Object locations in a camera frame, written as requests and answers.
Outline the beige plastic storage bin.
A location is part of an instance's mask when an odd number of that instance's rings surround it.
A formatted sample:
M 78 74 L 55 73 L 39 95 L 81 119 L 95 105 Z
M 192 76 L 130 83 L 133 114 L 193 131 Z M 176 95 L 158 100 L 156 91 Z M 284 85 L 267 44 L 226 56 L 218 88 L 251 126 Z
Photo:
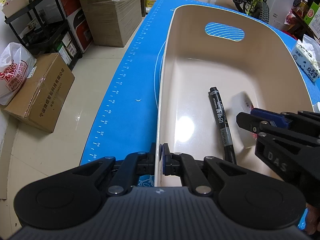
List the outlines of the beige plastic storage bin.
M 157 145 L 197 160 L 223 156 L 209 90 L 225 107 L 240 166 L 275 177 L 242 142 L 236 115 L 246 94 L 254 107 L 272 112 L 311 111 L 319 97 L 296 65 L 295 40 L 239 13 L 204 5 L 175 9 L 164 50 L 159 89 Z

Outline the black metal shelf rack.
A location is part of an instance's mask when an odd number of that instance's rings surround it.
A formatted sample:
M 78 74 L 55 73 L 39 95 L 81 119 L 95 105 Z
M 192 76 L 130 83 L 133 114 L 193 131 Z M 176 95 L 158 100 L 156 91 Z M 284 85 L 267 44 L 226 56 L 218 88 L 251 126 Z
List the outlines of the black metal shelf rack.
M 69 69 L 82 58 L 60 0 L 29 0 L 4 18 L 20 44 L 35 57 L 59 53 Z

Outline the white plastic shopping bag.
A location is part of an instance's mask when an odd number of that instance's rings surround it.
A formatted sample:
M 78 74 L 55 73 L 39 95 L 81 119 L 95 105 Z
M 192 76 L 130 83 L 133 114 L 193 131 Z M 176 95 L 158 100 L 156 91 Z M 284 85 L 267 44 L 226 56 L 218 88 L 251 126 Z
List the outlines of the white plastic shopping bag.
M 1 105 L 19 91 L 36 64 L 36 58 L 20 43 L 10 42 L 1 54 Z

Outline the large lower cardboard box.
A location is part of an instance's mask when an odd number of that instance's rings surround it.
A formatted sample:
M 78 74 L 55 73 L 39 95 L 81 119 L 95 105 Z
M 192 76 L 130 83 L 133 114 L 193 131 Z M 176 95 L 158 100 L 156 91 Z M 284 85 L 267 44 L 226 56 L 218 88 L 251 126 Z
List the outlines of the large lower cardboard box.
M 80 0 L 93 41 L 124 47 L 142 20 L 140 0 Z

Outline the black marker pen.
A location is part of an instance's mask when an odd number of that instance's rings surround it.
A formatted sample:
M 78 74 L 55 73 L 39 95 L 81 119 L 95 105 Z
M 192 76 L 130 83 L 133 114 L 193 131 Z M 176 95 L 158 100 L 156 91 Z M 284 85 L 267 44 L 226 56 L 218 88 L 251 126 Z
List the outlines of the black marker pen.
M 216 125 L 221 135 L 221 140 L 222 140 L 222 145 L 224 150 L 223 159 L 230 163 L 237 164 L 232 136 L 229 129 L 227 115 L 225 113 L 220 92 L 216 87 L 211 87 L 208 92 L 208 96 L 210 101 L 212 102 L 213 114 L 215 117 Z

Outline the green white carton box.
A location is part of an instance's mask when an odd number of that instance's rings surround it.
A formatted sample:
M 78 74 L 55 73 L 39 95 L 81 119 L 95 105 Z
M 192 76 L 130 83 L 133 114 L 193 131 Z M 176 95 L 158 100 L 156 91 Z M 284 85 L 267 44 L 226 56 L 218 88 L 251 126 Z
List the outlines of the green white carton box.
M 319 36 L 320 28 L 320 15 L 319 15 L 319 5 L 315 2 L 312 3 L 308 10 L 308 13 L 304 17 L 304 22 L 309 26 L 309 28 Z

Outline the cardboard box on floor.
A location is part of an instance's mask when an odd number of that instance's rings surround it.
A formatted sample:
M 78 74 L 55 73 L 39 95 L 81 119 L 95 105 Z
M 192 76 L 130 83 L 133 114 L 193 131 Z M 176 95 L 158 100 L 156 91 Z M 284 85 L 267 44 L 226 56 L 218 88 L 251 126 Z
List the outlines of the cardboard box on floor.
M 74 80 L 59 53 L 43 54 L 3 111 L 25 124 L 52 133 Z

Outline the white tape roll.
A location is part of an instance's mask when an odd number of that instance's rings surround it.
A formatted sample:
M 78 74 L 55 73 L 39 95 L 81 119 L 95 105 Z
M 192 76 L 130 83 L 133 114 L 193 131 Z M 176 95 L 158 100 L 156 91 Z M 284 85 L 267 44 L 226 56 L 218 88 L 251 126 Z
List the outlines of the white tape roll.
M 256 135 L 250 123 L 250 114 L 253 108 L 251 99 L 244 91 L 235 94 L 231 98 L 232 115 L 244 148 L 251 148 L 255 145 Z

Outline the tissue pack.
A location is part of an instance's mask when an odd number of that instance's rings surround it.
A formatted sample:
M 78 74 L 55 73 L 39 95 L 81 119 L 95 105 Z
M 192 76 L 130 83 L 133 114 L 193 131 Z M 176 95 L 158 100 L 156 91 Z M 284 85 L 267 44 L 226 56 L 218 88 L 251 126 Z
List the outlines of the tissue pack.
M 316 40 L 304 35 L 291 50 L 297 66 L 315 83 L 319 79 L 319 44 Z

